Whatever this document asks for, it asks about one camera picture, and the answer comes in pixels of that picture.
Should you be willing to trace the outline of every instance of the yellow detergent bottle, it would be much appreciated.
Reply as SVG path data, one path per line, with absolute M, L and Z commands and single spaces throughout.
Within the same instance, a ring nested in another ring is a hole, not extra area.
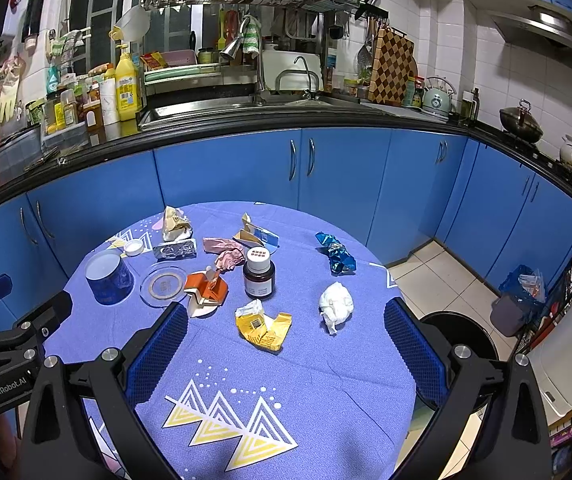
M 128 48 L 128 44 L 121 44 L 120 48 Z M 135 64 L 130 59 L 130 54 L 123 50 L 120 62 L 117 63 L 117 68 L 115 69 L 117 111 L 120 115 L 120 121 L 134 119 L 135 113 L 140 108 L 137 76 L 138 72 Z

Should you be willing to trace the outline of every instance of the blue gripper pad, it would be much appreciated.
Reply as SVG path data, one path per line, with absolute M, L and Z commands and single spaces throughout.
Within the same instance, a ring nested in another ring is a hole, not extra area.
M 441 407 L 448 397 L 446 367 L 413 323 L 398 298 L 384 309 L 384 327 L 415 379 L 421 395 Z
M 187 330 L 188 313 L 177 304 L 128 368 L 125 396 L 131 408 L 150 399 Z

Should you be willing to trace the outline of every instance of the black bin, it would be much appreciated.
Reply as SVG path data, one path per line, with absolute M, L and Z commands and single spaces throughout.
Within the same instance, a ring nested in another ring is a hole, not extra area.
M 433 312 L 421 318 L 421 322 L 438 328 L 452 346 L 466 345 L 483 359 L 499 360 L 499 354 L 494 342 L 485 329 L 474 319 L 458 312 Z M 429 408 L 437 411 L 437 405 L 431 400 L 424 399 L 417 391 L 419 399 Z M 490 400 L 491 395 L 479 395 L 471 413 L 481 410 Z

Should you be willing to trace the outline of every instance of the checkered cutting board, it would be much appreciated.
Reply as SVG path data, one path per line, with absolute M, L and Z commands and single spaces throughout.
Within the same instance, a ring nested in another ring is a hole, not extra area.
M 389 28 L 380 28 L 375 43 L 375 61 L 368 100 L 379 104 L 401 104 L 411 71 L 415 44 Z

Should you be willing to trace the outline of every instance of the blue tablecloth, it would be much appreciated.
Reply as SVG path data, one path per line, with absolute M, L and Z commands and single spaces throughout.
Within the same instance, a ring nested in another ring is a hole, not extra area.
M 247 202 L 183 207 L 197 239 L 197 258 L 180 260 L 187 272 L 205 269 L 213 254 L 203 237 L 232 237 L 247 212 L 280 236 L 272 255 L 276 291 L 266 314 L 292 314 L 292 326 L 275 355 L 246 342 L 235 309 L 250 301 L 241 267 L 223 275 L 229 291 L 216 313 L 191 319 L 188 334 L 148 402 L 137 412 L 149 434 L 186 479 L 389 478 L 415 402 L 415 382 L 383 326 L 384 305 L 400 296 L 387 270 L 361 243 L 318 218 L 280 206 Z M 161 213 L 117 236 L 161 240 Z M 353 275 L 334 277 L 319 251 L 318 231 L 336 235 L 357 262 Z M 106 242 L 96 250 L 108 248 Z M 159 309 L 140 298 L 141 279 L 156 262 L 152 252 L 127 258 L 136 284 L 114 306 L 96 303 L 79 265 L 65 287 L 71 316 L 45 343 L 65 362 L 92 360 L 107 347 L 121 348 L 138 329 L 154 323 Z M 352 295 L 354 312 L 330 336 L 319 314 L 319 296 L 335 281 Z M 117 469 L 94 402 L 89 416 L 109 465 Z

